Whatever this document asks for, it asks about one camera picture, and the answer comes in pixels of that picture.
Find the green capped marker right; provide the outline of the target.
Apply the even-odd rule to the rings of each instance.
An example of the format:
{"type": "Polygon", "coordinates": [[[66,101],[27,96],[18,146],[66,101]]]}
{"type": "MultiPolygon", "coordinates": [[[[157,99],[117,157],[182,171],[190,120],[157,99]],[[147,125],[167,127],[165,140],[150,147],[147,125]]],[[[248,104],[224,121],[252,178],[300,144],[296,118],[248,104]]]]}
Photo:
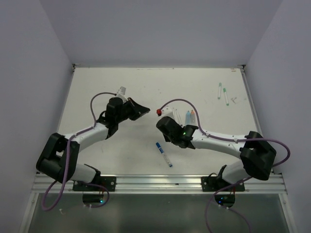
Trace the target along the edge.
{"type": "Polygon", "coordinates": [[[224,93],[224,99],[225,99],[226,106],[228,106],[229,105],[229,100],[228,100],[228,95],[227,95],[226,88],[223,88],[223,93],[224,93]]]}

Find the dark blue capped marker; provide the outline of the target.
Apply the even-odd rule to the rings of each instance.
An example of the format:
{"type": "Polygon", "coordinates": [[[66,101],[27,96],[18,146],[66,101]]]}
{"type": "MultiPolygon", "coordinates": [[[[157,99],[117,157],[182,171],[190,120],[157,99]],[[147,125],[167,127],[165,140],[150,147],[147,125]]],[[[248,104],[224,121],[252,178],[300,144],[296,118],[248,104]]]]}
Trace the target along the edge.
{"type": "Polygon", "coordinates": [[[158,150],[160,151],[161,155],[163,156],[165,162],[168,164],[169,167],[173,167],[171,161],[169,160],[169,158],[167,157],[166,153],[164,152],[163,148],[161,147],[161,145],[156,142],[156,146],[158,148],[158,150]]]}

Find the green capped marker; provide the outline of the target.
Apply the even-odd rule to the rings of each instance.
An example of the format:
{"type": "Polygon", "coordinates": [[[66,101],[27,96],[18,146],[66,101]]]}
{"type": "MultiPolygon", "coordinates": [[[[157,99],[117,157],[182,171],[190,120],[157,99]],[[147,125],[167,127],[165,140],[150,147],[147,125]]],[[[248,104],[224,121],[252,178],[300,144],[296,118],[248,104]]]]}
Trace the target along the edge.
{"type": "Polygon", "coordinates": [[[221,99],[221,94],[222,94],[222,83],[219,83],[217,99],[219,99],[219,100],[221,99]]]}
{"type": "Polygon", "coordinates": [[[224,99],[225,99],[226,106],[228,106],[229,105],[229,100],[228,100],[228,95],[227,95],[226,88],[223,88],[223,93],[224,93],[224,99]]]}

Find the orange highlighter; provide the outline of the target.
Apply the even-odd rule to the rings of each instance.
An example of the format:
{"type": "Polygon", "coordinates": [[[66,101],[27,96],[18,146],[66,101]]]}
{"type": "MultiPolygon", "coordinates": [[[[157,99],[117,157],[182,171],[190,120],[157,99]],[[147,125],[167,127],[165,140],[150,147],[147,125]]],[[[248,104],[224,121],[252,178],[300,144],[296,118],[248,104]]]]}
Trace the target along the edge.
{"type": "Polygon", "coordinates": [[[193,110],[191,110],[191,112],[190,112],[190,122],[191,122],[191,124],[196,123],[196,115],[195,115],[195,112],[193,110]]]}

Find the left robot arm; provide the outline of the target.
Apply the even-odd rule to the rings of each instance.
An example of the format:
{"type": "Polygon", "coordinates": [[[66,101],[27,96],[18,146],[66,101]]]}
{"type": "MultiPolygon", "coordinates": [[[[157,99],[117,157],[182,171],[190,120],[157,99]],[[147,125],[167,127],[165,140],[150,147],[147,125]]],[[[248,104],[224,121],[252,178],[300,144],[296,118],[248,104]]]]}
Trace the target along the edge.
{"type": "Polygon", "coordinates": [[[119,97],[109,100],[95,125],[77,133],[61,135],[53,133],[37,163],[36,169],[64,183],[67,181],[84,182],[89,190],[97,190],[101,185],[100,171],[77,163],[79,153],[91,145],[109,139],[125,120],[135,121],[150,112],[150,109],[128,98],[123,101],[119,97]]]}

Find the aluminium rail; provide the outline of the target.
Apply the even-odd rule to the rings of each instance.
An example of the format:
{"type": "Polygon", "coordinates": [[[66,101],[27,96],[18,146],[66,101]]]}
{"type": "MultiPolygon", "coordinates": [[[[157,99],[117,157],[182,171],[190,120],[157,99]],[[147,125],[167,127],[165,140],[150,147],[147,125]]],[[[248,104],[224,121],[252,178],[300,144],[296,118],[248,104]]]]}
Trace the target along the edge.
{"type": "MultiPolygon", "coordinates": [[[[212,194],[203,181],[205,175],[102,175],[114,194],[212,194]]],[[[240,194],[286,194],[281,175],[269,180],[250,179],[236,187],[240,194]]]]}

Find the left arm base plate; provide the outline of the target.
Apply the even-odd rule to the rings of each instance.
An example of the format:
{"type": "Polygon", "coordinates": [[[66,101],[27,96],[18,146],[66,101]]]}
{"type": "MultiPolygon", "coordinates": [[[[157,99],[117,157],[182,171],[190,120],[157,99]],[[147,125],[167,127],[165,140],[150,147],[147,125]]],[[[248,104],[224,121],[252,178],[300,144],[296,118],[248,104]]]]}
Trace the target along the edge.
{"type": "Polygon", "coordinates": [[[100,192],[104,191],[103,188],[98,185],[105,187],[108,192],[114,192],[116,189],[117,177],[116,176],[98,176],[95,177],[91,183],[82,183],[75,181],[73,184],[73,191],[80,192],[100,192]]]}

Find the green capped marker left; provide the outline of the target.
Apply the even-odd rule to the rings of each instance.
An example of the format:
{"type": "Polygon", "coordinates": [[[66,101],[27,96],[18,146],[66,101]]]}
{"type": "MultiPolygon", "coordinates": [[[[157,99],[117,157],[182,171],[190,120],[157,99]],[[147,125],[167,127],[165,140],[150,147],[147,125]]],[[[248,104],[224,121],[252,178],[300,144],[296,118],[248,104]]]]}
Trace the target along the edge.
{"type": "Polygon", "coordinates": [[[222,94],[222,83],[219,83],[217,99],[219,99],[219,100],[221,99],[221,94],[222,94]]]}

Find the light blue highlighter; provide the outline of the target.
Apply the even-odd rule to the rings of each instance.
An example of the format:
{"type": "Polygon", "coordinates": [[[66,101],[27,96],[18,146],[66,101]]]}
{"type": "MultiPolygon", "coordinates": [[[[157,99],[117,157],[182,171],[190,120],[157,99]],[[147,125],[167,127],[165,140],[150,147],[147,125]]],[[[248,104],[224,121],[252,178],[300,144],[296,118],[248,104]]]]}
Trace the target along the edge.
{"type": "Polygon", "coordinates": [[[187,111],[185,116],[185,125],[190,125],[190,123],[191,123],[191,115],[190,111],[187,111]]]}

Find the purple capped marker pen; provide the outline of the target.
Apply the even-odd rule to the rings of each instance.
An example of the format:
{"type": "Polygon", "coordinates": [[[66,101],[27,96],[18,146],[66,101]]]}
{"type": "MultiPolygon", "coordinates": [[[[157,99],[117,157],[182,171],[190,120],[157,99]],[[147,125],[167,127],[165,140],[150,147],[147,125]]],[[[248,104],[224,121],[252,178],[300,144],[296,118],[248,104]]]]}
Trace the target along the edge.
{"type": "Polygon", "coordinates": [[[178,123],[182,126],[183,125],[183,121],[182,121],[182,119],[180,117],[179,111],[176,110],[175,112],[176,112],[176,116],[177,116],[177,119],[178,119],[178,123]]]}

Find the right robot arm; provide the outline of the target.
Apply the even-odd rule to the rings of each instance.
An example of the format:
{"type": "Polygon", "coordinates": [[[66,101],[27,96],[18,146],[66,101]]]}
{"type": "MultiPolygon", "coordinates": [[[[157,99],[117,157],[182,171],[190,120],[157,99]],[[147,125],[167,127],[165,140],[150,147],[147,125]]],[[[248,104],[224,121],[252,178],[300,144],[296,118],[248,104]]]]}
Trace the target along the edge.
{"type": "Polygon", "coordinates": [[[221,190],[228,190],[234,183],[248,177],[266,181],[276,157],[276,150],[254,131],[248,135],[213,135],[198,126],[180,126],[173,118],[164,116],[156,127],[165,141],[182,149],[207,149],[234,156],[237,162],[221,168],[216,184],[221,190]]]}

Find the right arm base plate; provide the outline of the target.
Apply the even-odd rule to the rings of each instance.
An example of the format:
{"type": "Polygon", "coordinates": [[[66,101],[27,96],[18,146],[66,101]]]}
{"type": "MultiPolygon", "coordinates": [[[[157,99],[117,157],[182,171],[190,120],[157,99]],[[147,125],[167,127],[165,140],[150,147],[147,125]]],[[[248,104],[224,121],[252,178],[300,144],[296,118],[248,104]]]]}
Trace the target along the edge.
{"type": "MultiPolygon", "coordinates": [[[[230,183],[226,182],[221,178],[220,175],[216,173],[211,173],[208,176],[201,177],[201,187],[203,192],[216,192],[222,188],[228,187],[230,183]]],[[[237,184],[234,187],[226,188],[223,190],[224,192],[237,191],[243,192],[245,191],[244,184],[237,184]]]]}

